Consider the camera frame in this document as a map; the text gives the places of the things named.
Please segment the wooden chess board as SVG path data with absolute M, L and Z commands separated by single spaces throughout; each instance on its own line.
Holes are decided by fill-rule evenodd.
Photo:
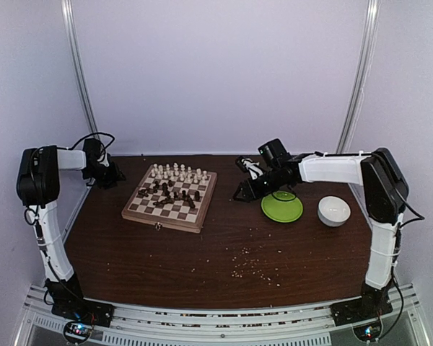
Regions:
M 148 178 L 151 166 L 123 208 L 122 217 L 156 229 L 199 234 L 217 183 L 217 173 L 209 172 L 211 180 L 206 184 L 193 184 Z

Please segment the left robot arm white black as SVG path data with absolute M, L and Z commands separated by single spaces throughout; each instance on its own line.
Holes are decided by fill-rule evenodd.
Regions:
M 67 257 L 58 224 L 60 172 L 78 171 L 88 185 L 100 189 L 115 187 L 126 177 L 108 153 L 114 140 L 109 133 L 95 132 L 70 147 L 26 148 L 19 164 L 17 196 L 25 208 L 25 222 L 35 232 L 45 268 L 45 285 L 53 300 L 61 301 L 61 308 L 74 320 L 89 314 L 89 304 Z

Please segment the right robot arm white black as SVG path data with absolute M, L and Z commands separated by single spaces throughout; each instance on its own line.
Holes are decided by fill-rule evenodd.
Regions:
M 240 156 L 235 163 L 248 173 L 233 198 L 240 202 L 261 201 L 266 216 L 288 223 L 302 215 L 302 203 L 286 187 L 302 183 L 334 182 L 359 185 L 364 190 L 372 240 L 369 267 L 362 285 L 362 297 L 355 310 L 362 318 L 372 317 L 383 306 L 400 249 L 403 214 L 408 209 L 408 184 L 387 148 L 366 153 L 326 154 L 318 151 L 291 155 L 276 138 L 258 149 L 266 168 Z

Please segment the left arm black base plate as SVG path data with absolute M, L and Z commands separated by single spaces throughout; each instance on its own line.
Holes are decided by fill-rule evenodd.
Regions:
M 51 308 L 53 315 L 100 327 L 110 326 L 114 310 L 111 304 L 94 301 L 59 302 L 54 303 Z

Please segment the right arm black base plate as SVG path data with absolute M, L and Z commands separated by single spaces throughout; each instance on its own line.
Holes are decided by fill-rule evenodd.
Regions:
M 361 298 L 333 303 L 330 306 L 335 325 L 355 324 L 368 319 L 376 319 L 379 315 L 389 314 L 393 311 L 390 303 L 380 306 L 366 306 Z

